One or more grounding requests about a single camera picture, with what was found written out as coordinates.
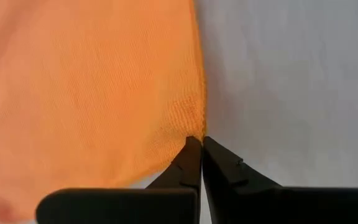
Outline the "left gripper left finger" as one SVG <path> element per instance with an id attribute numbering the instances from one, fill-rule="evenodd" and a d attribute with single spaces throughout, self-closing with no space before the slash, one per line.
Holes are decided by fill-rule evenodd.
<path id="1" fill-rule="evenodd" d="M 199 224 L 201 143 L 187 137 L 144 189 L 62 189 L 44 197 L 38 224 Z"/>

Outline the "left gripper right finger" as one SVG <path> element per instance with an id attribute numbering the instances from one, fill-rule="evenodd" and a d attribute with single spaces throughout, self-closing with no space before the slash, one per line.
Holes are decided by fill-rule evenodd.
<path id="1" fill-rule="evenodd" d="M 358 224 L 358 188 L 282 186 L 210 137 L 203 150 L 213 224 Z"/>

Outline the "orange microfibre towel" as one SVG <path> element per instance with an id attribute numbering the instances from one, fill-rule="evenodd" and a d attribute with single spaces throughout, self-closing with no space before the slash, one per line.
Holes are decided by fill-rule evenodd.
<path id="1" fill-rule="evenodd" d="M 195 0 L 0 0 L 0 223 L 164 169 L 205 108 Z"/>

